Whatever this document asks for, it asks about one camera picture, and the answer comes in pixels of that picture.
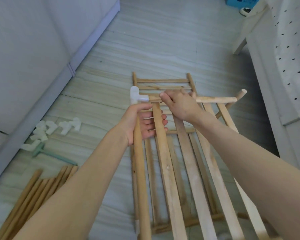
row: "tiled floor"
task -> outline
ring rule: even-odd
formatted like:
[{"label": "tiled floor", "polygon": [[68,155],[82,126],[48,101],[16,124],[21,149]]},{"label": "tiled floor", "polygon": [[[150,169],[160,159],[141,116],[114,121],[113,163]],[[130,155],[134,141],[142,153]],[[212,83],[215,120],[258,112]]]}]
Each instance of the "tiled floor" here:
[{"label": "tiled floor", "polygon": [[[248,94],[230,111],[241,134],[276,153],[276,145],[259,85],[247,50],[233,56],[231,46],[240,32],[243,17],[224,0],[120,0],[121,12],[100,37],[44,120],[55,122],[79,117],[79,133],[53,133],[46,148],[82,165],[102,137],[129,106],[132,71],[140,78],[185,78],[192,74],[200,95],[233,96],[245,88]],[[172,118],[168,127],[174,127]],[[181,151],[176,152],[183,170],[188,200],[191,200]],[[156,150],[153,146],[160,210],[167,219],[164,192]],[[233,178],[217,157],[236,211],[245,212]],[[63,163],[45,155],[31,159],[20,151],[0,177],[0,225],[36,168],[44,177],[58,173]],[[111,181],[90,239],[136,239],[134,231],[130,151],[127,150]],[[247,239],[254,239],[251,225],[240,220]],[[227,231],[224,222],[217,231]],[[189,239],[202,239],[199,227],[187,230]],[[172,239],[172,233],[153,239]]]}]

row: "wooden ladder-like frame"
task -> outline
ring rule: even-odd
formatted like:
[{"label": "wooden ladder-like frame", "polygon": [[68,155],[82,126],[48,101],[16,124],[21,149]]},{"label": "wooden ladder-like frame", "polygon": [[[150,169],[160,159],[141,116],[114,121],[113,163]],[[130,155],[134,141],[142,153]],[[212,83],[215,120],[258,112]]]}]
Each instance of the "wooden ladder-like frame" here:
[{"label": "wooden ladder-like frame", "polygon": [[[185,90],[192,90],[196,94],[196,87],[190,73],[187,73],[186,77],[187,79],[139,79],[136,77],[135,72],[133,72],[132,75],[133,85],[137,86],[140,90],[184,88]],[[186,83],[190,86],[144,86],[139,85],[140,83]],[[247,91],[243,89],[236,97],[200,97],[203,99],[202,103],[199,103],[199,105],[213,116],[216,116],[216,118],[222,117],[227,126],[238,132],[228,112],[228,108],[230,108],[237,100],[241,99],[246,92]],[[158,95],[153,93],[149,93],[149,101],[153,103],[152,111],[156,128],[155,140],[170,222],[168,224],[162,224],[160,222],[152,149],[150,140],[146,139],[144,143],[152,204],[153,225],[151,226],[150,223],[142,137],[139,121],[137,121],[134,131],[134,146],[131,147],[131,161],[136,233],[138,239],[141,238],[142,240],[148,240],[151,239],[152,234],[172,230],[174,239],[184,240],[187,239],[185,227],[200,224],[204,239],[216,240],[216,232],[212,221],[225,219],[228,223],[233,240],[243,240],[245,237],[240,227],[238,217],[251,220],[260,240],[270,239],[256,206],[235,180],[248,212],[248,215],[244,213],[236,214],[207,139],[196,129],[186,130],[183,121],[174,115],[173,119],[176,125],[176,130],[165,132],[160,109],[160,105],[165,104],[162,103]],[[217,114],[215,114],[212,110],[212,102],[215,102],[219,109]],[[223,213],[219,213],[217,211],[216,201],[209,183],[207,171],[193,133],[197,133],[198,135]],[[169,134],[178,135],[183,158],[187,159],[184,160],[184,163],[198,213],[197,218],[191,216],[190,207],[187,202],[185,188],[181,177],[179,162],[174,151],[172,137]]]}]

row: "right hand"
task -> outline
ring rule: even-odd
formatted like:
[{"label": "right hand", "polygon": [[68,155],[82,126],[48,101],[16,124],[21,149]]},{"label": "right hand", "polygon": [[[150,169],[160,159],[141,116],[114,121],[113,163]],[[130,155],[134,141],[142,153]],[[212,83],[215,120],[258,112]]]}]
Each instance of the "right hand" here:
[{"label": "right hand", "polygon": [[191,124],[203,112],[196,100],[185,92],[183,88],[181,90],[165,90],[159,96],[176,117]]}]

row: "cardboard box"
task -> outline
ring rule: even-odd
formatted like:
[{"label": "cardboard box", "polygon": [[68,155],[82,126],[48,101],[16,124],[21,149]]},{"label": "cardboard box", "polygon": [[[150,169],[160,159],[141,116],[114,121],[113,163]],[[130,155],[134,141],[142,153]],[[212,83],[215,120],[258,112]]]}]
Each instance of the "cardboard box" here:
[{"label": "cardboard box", "polygon": [[241,8],[253,8],[259,0],[225,0],[228,6]]}]

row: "white plastic connector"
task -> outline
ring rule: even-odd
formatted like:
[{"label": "white plastic connector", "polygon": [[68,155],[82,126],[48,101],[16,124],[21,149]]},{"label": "white plastic connector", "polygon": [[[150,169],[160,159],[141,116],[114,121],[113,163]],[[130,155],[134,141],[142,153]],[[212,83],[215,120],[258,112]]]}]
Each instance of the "white plastic connector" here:
[{"label": "white plastic connector", "polygon": [[39,123],[37,123],[35,127],[43,131],[47,130],[46,122],[44,120],[39,121]]},{"label": "white plastic connector", "polygon": [[133,86],[130,88],[130,104],[137,104],[138,102],[149,102],[149,96],[140,95],[139,88]]},{"label": "white plastic connector", "polygon": [[33,135],[30,136],[30,139],[33,140],[33,141],[37,140],[37,139],[40,139],[41,141],[47,141],[48,140],[46,132],[43,129],[37,128],[32,133],[33,133]]},{"label": "white plastic connector", "polygon": [[35,148],[40,144],[40,140],[35,140],[32,144],[22,144],[21,149],[33,152]]},{"label": "white plastic connector", "polygon": [[70,125],[70,123],[69,122],[67,122],[67,121],[62,121],[62,122],[60,122],[59,123],[59,126],[63,129],[62,131],[61,131],[61,135],[63,135],[63,136],[65,136],[68,132],[69,132],[69,130],[71,129],[71,125]]},{"label": "white plastic connector", "polygon": [[46,130],[48,135],[51,135],[58,128],[58,125],[51,120],[46,121],[46,125],[49,127],[49,129]]},{"label": "white plastic connector", "polygon": [[69,121],[69,124],[74,127],[75,131],[80,131],[81,121],[79,118],[75,117],[72,121]]}]

